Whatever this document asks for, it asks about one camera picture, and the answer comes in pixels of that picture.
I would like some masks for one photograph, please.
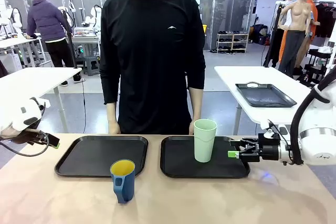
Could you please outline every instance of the tray rim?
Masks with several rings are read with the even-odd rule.
[[[288,105],[282,105],[282,106],[275,106],[275,105],[271,105],[271,106],[262,106],[262,105],[256,105],[256,104],[253,104],[253,103],[250,103],[249,100],[246,99],[246,97],[244,96],[243,92],[241,91],[241,88],[243,87],[239,87],[239,85],[248,85],[250,83],[255,83],[255,84],[258,84],[258,85],[266,85],[267,87],[271,86],[275,89],[277,89],[280,93],[284,94],[285,96],[287,96],[289,99],[290,99],[290,102],[291,104],[288,104]],[[289,95],[285,94],[283,91],[281,91],[280,89],[278,89],[274,84],[263,84],[263,83],[258,83],[258,82],[254,82],[254,81],[250,81],[250,82],[247,82],[247,83],[236,83],[235,84],[236,87],[237,87],[237,90],[239,91],[239,93],[241,94],[241,97],[244,98],[244,100],[251,106],[251,107],[254,107],[254,108],[291,108],[295,105],[297,105],[298,103],[293,100],[293,98],[291,98]]]
[[[168,137],[165,137],[162,141],[161,141],[161,148],[160,148],[160,170],[161,170],[161,172],[165,175],[165,176],[167,176],[167,177],[169,177],[169,178],[192,178],[192,179],[240,179],[240,178],[246,178],[248,175],[249,175],[249,173],[250,173],[250,171],[251,171],[251,168],[250,168],[250,166],[249,166],[249,164],[247,163],[247,162],[242,162],[242,164],[244,165],[244,167],[245,167],[245,169],[246,169],[246,174],[244,174],[243,176],[239,176],[239,177],[182,177],[182,176],[175,176],[175,175],[171,175],[171,174],[168,174],[168,173],[166,173],[165,171],[164,171],[164,157],[163,157],[163,155],[162,155],[162,153],[163,153],[163,149],[164,149],[164,144],[167,142],[167,141],[169,141],[170,139],[168,139],[168,138],[178,138],[178,137],[193,137],[193,136],[187,136],[187,135],[184,135],[184,136],[168,136]],[[232,139],[232,138],[230,138],[230,137],[227,137],[227,136],[215,136],[215,139],[216,138],[218,138],[218,137],[220,137],[220,138],[224,138],[223,140],[224,141],[228,141],[228,140],[233,140],[234,141],[234,139]]]
[[[145,147],[143,149],[143,153],[142,153],[142,160],[141,160],[141,167],[140,167],[140,171],[135,175],[138,176],[140,173],[142,173],[144,167],[145,167],[145,163],[146,163],[146,156],[147,156],[147,149],[148,149],[148,140],[143,137],[143,136],[100,136],[100,135],[85,135],[85,136],[81,136],[77,139],[75,139],[70,146],[67,148],[67,150],[64,152],[64,154],[62,155],[62,157],[59,159],[59,161],[56,163],[54,171],[58,176],[61,177],[68,177],[68,178],[110,178],[110,176],[96,176],[96,175],[65,175],[62,174],[59,169],[61,167],[61,165],[64,163],[64,161],[67,159],[67,157],[69,156],[69,154],[72,152],[72,150],[76,147],[76,145],[81,142],[84,141],[85,139],[81,139],[81,138],[86,138],[86,137],[90,137],[90,136],[97,136],[97,137],[121,137],[123,138],[123,141],[128,141],[128,140],[134,140],[134,139],[127,139],[127,138],[134,138],[134,137],[138,137],[139,141],[143,142]]]

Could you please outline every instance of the black long sleeve shirt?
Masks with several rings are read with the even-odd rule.
[[[107,0],[101,16],[104,102],[120,101],[127,134],[178,134],[188,86],[204,87],[204,31],[195,0]]]

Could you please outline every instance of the green cup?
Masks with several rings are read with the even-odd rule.
[[[216,122],[199,119],[194,122],[194,154],[201,163],[209,162],[217,130]]]

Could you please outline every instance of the blue mug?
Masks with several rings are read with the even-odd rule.
[[[128,159],[116,161],[111,165],[110,172],[118,203],[127,203],[134,196],[135,163]]]

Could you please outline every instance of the purple puffer jacket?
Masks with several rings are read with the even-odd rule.
[[[37,27],[44,41],[62,39],[66,36],[63,30],[66,23],[61,11],[46,0],[33,0],[27,23],[27,34],[32,36]]]

